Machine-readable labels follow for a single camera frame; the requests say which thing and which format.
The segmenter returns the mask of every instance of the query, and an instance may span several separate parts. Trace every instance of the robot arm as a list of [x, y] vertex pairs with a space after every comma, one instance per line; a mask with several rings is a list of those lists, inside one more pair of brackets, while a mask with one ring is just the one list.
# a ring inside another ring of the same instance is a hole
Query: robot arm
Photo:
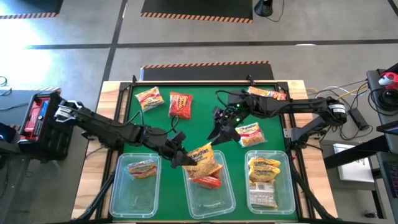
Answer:
[[230, 140], [239, 141], [240, 135], [235, 128], [245, 118], [253, 115], [265, 119], [285, 113], [315, 113], [319, 116], [302, 128], [292, 128], [286, 135], [291, 140], [292, 147], [303, 147], [302, 143], [316, 133], [322, 132], [328, 126], [340, 126], [347, 121], [344, 104], [331, 97], [309, 100], [277, 100], [271, 97], [252, 95], [244, 90], [228, 93], [228, 103], [223, 103], [225, 109], [215, 107], [213, 110], [214, 128], [208, 139], [214, 139], [212, 145]]
[[187, 156], [182, 145], [185, 135], [181, 131], [174, 137], [167, 138], [167, 132], [163, 129], [130, 122], [122, 124], [101, 116], [76, 101], [63, 100], [55, 113], [55, 119], [65, 125], [79, 126], [85, 130], [82, 133], [84, 137], [95, 136], [102, 145], [110, 149], [122, 149], [124, 144], [145, 146], [171, 161], [172, 168], [197, 164]]

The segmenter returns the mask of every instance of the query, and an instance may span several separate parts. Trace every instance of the clear plastic container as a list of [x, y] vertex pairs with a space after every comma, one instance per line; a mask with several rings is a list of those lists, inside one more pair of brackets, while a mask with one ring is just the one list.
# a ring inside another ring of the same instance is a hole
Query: clear plastic container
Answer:
[[[126, 166], [152, 159], [157, 174], [144, 179], [134, 179]], [[109, 212], [115, 218], [150, 218], [157, 211], [159, 201], [161, 158], [151, 153], [125, 153], [118, 159]]]
[[219, 164], [224, 165], [220, 171], [222, 185], [218, 189], [210, 190], [200, 187], [189, 180], [187, 173], [183, 170], [189, 214], [194, 219], [223, 215], [235, 210], [235, 196], [225, 156], [221, 151], [214, 151], [214, 156]]
[[[275, 177], [275, 202], [277, 208], [252, 206], [249, 194], [249, 166], [248, 162], [253, 157], [264, 157], [280, 161], [280, 173]], [[248, 208], [255, 214], [288, 215], [295, 211], [292, 176], [290, 175], [289, 158], [281, 151], [248, 151], [245, 155], [244, 172], [246, 177], [246, 201]]]

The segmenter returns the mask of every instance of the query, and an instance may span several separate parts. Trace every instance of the green table surface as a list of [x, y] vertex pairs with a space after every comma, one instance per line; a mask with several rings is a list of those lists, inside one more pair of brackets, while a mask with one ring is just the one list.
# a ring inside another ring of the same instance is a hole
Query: green table surface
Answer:
[[[129, 117], [132, 117], [141, 107], [135, 94], [146, 91], [153, 86], [135, 86], [133, 90], [131, 110]], [[270, 85], [259, 85], [259, 88], [274, 90]], [[180, 119], [176, 130], [183, 131], [187, 138], [183, 144], [187, 151], [194, 150], [208, 143], [207, 136], [213, 128], [212, 110], [215, 106], [222, 107], [222, 104], [216, 99], [216, 90], [238, 90], [246, 89], [247, 86], [231, 86], [231, 85], [213, 85], [213, 86], [160, 86], [160, 94], [165, 103], [144, 113], [145, 124], [152, 127], [169, 130], [170, 118], [168, 117], [170, 105], [170, 92], [193, 95], [192, 118], [190, 120]], [[226, 94], [220, 93], [221, 99], [226, 102]], [[258, 215], [252, 213], [246, 203], [246, 187], [244, 183], [244, 155], [248, 150], [274, 150], [285, 151], [284, 137], [282, 135], [282, 123], [278, 116], [269, 119], [258, 119], [248, 117], [244, 124], [258, 122], [262, 128], [267, 142], [241, 148], [234, 142], [227, 142], [213, 147], [213, 150], [220, 150], [224, 153], [229, 176], [233, 185], [236, 200], [236, 208], [233, 212], [210, 217], [203, 220], [292, 220], [297, 221], [297, 213], [290, 215]], [[132, 147], [126, 145], [124, 153], [153, 153], [145, 147]], [[188, 211], [187, 198], [185, 195], [185, 186], [183, 180], [182, 168], [172, 169], [170, 162], [162, 160], [162, 173], [159, 192], [159, 208], [157, 213], [149, 219], [139, 218], [115, 218], [115, 221], [141, 220], [141, 221], [170, 221], [170, 220], [194, 220]]]

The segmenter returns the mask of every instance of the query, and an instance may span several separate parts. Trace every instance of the food packet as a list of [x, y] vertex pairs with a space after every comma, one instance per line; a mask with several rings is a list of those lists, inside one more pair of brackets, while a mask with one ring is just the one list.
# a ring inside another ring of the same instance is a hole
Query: food packet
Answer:
[[277, 208], [275, 202], [274, 180], [270, 182], [253, 182], [250, 184], [250, 203], [252, 205]]
[[192, 180], [194, 183], [198, 184], [200, 187], [204, 187], [206, 189], [217, 189], [221, 186], [221, 181], [216, 177], [207, 176], [200, 177]]
[[253, 157], [248, 162], [249, 166], [264, 167], [266, 165], [279, 167], [280, 162], [275, 159], [266, 159], [264, 157]]
[[146, 161], [136, 162], [127, 165], [127, 171], [134, 178], [146, 178], [152, 175], [156, 175], [157, 166], [155, 161], [148, 159]]
[[141, 105], [142, 112], [155, 108], [156, 106], [164, 103], [164, 100], [160, 95], [159, 88], [156, 86], [150, 90], [136, 94], [136, 97]]
[[272, 90], [262, 90], [253, 86], [249, 86], [248, 93], [258, 96], [272, 97], [277, 100], [286, 100], [285, 93], [280, 93], [278, 91]]
[[189, 179], [206, 177], [222, 168], [214, 158], [211, 142], [195, 149], [187, 154], [198, 164], [196, 166], [182, 166], [188, 173]]
[[262, 167], [250, 167], [249, 178], [253, 182], [267, 182], [273, 180], [280, 173], [280, 169], [264, 165]]
[[237, 127], [235, 130], [241, 135], [241, 140], [239, 140], [239, 143], [242, 147], [254, 146], [267, 141], [258, 122]]
[[182, 119], [191, 119], [192, 98], [192, 95], [171, 92], [169, 116], [178, 115]]

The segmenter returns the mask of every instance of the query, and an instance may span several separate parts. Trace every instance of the gray floor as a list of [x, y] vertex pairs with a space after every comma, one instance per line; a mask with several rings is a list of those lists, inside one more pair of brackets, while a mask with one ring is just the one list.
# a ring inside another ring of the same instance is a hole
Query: gray floor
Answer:
[[[139, 16], [143, 2], [128, 1], [119, 43], [398, 39], [398, 17], [387, 0], [285, 0], [279, 23], [255, 16], [253, 24], [145, 18]], [[56, 18], [0, 20], [0, 30], [7, 34], [0, 35], [0, 75], [8, 77], [10, 86], [61, 87], [63, 97], [95, 109], [108, 48], [21, 48], [110, 44], [121, 3], [64, 0]], [[281, 1], [276, 0], [275, 16], [280, 7]], [[269, 60], [275, 79], [300, 79], [307, 87], [320, 90], [364, 80], [366, 71], [396, 63], [397, 51], [398, 44], [117, 49], [109, 79], [130, 80], [139, 74], [142, 65]], [[369, 124], [379, 125], [365, 96], [360, 97], [359, 108]], [[349, 122], [345, 130], [352, 133], [353, 124]], [[7, 223], [61, 222], [70, 218], [87, 144], [79, 130], [74, 134], [67, 160], [58, 164], [31, 163], [33, 176], [25, 178], [18, 194], [23, 203], [12, 205]], [[377, 135], [373, 132], [357, 140]], [[328, 133], [326, 139], [340, 140], [337, 133]], [[370, 192], [333, 189], [333, 196], [339, 217], [344, 220], [390, 223], [362, 217], [365, 210], [374, 210]]]

